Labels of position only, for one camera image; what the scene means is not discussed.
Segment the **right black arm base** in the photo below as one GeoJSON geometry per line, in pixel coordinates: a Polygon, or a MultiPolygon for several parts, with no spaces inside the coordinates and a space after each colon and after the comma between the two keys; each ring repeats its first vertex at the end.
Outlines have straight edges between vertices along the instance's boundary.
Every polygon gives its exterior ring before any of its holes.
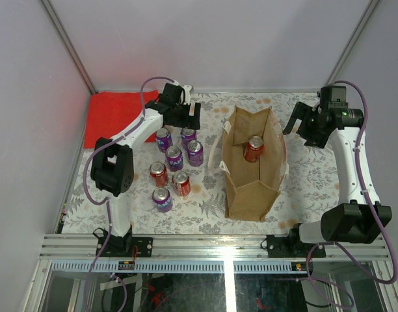
{"type": "Polygon", "coordinates": [[[299,227],[302,223],[295,224],[286,236],[266,235],[260,243],[260,248],[268,253],[269,258],[307,258],[314,244],[300,240],[299,227]]]}

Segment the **brown jute canvas bag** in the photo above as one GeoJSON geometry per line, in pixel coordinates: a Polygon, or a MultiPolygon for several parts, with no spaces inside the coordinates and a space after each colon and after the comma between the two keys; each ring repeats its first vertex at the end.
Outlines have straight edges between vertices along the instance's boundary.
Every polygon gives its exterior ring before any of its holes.
{"type": "Polygon", "coordinates": [[[211,147],[207,168],[210,173],[224,173],[226,218],[265,221],[288,174],[282,126],[272,109],[249,112],[236,107],[211,147]],[[245,159],[246,144],[252,136],[263,141],[262,155],[256,162],[245,159]]]}

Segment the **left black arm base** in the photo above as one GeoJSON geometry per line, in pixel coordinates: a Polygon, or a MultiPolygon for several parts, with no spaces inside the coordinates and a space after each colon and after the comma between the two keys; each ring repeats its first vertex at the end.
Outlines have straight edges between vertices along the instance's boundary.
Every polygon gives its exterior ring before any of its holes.
{"type": "Polygon", "coordinates": [[[123,237],[111,235],[101,256],[147,258],[152,256],[152,250],[152,237],[134,237],[130,229],[123,237]]]}

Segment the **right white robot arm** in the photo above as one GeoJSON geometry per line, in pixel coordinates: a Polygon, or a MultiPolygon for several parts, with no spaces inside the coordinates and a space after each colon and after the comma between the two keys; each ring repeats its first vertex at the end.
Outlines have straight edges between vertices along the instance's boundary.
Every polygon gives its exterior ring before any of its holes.
{"type": "Polygon", "coordinates": [[[284,135],[300,122],[297,135],[313,148],[332,146],[339,180],[338,205],[323,213],[317,222],[294,226],[298,233],[287,240],[294,256],[302,256],[311,244],[348,242],[371,244],[392,218],[391,207],[380,202],[374,188],[365,150],[367,107],[352,109],[347,86],[362,91],[349,81],[335,81],[318,91],[319,103],[311,107],[296,103],[284,135]]]}

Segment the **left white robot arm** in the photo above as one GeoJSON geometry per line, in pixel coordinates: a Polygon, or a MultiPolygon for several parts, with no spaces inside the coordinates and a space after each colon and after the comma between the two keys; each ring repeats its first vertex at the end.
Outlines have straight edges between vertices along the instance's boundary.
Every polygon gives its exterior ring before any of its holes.
{"type": "Polygon", "coordinates": [[[131,229],[130,215],[114,203],[133,183],[133,152],[164,126],[200,129],[202,105],[191,102],[191,89],[168,77],[147,79],[139,91],[141,109],[135,119],[111,138],[98,138],[85,163],[85,195],[93,205],[106,205],[106,230],[114,236],[111,249],[119,256],[127,256],[133,249],[133,240],[126,236],[131,229]],[[157,98],[146,101],[144,87],[154,80],[166,84],[157,98]]]}

